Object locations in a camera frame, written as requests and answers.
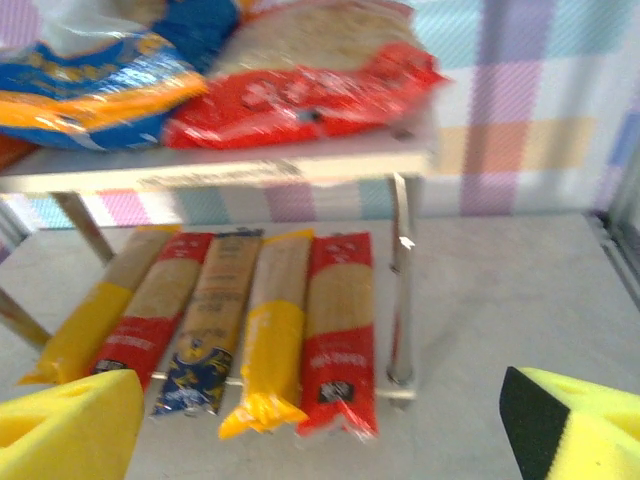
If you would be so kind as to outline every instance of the colorful checkered wall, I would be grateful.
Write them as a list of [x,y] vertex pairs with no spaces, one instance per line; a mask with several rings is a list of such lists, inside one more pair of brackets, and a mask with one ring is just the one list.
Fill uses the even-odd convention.
[[[0,0],[0,44],[27,43],[29,0]],[[415,0],[415,28],[454,83],[437,99],[439,174],[423,215],[606,208],[640,137],[640,1]],[[102,225],[386,218],[384,182],[323,188],[95,192]],[[31,228],[69,222],[46,196],[5,196]]]

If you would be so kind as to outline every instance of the metal shelf leg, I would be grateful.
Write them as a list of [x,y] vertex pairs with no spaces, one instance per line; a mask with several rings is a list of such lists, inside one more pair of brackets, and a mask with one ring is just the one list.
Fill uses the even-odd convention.
[[98,258],[105,265],[109,263],[113,258],[113,250],[111,250],[109,243],[102,235],[80,195],[73,192],[52,192],[51,196],[82,234],[96,255],[98,255]]
[[394,199],[393,264],[398,277],[393,321],[393,344],[387,367],[389,379],[407,386],[414,379],[412,354],[412,263],[415,250],[414,212],[419,178],[394,175],[390,180]]
[[37,350],[42,350],[51,338],[51,335],[1,288],[0,323]]

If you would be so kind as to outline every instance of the pasta package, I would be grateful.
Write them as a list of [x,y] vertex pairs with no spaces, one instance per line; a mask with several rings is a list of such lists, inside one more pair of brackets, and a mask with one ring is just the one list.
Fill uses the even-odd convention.
[[216,234],[185,313],[154,415],[218,413],[238,344],[262,230]]
[[301,437],[342,427],[375,437],[373,270],[368,233],[316,238],[302,357]]
[[245,22],[179,108],[174,148],[247,148],[396,124],[444,81],[410,28],[413,10],[384,0],[300,0]]
[[313,230],[264,241],[249,300],[240,405],[220,425],[220,438],[249,428],[274,430],[306,418],[298,408],[304,300]]
[[[178,3],[34,0],[43,19],[40,38],[0,59],[0,133],[76,150],[158,144],[169,112],[206,85],[175,45],[135,15],[127,18],[119,8],[125,1],[135,12],[144,10],[141,4]],[[195,2],[179,3],[185,10]],[[164,23],[153,25],[163,32],[173,25],[175,32],[173,10],[161,10]],[[192,9],[191,16],[201,12]],[[233,13],[217,33],[226,39],[235,22]]]
[[184,232],[171,238],[95,357],[92,374],[129,368],[146,390],[182,318],[212,239],[212,233]]
[[20,384],[63,384],[85,376],[162,247],[179,226],[138,227],[102,277],[47,342]]

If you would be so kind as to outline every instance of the orange stripe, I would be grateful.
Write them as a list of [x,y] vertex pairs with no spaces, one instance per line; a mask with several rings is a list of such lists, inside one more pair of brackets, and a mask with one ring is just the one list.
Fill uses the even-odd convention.
[[203,77],[193,72],[151,87],[68,101],[0,92],[0,124],[72,134],[161,113],[204,92]]

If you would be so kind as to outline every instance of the yellow pasta package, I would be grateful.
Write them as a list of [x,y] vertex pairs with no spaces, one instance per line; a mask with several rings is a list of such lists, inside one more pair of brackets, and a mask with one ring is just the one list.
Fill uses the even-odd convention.
[[308,229],[264,241],[249,302],[242,399],[220,426],[222,439],[307,418],[298,401],[312,240],[313,230]]
[[179,229],[176,225],[138,227],[19,384],[63,384],[84,377],[162,247]]

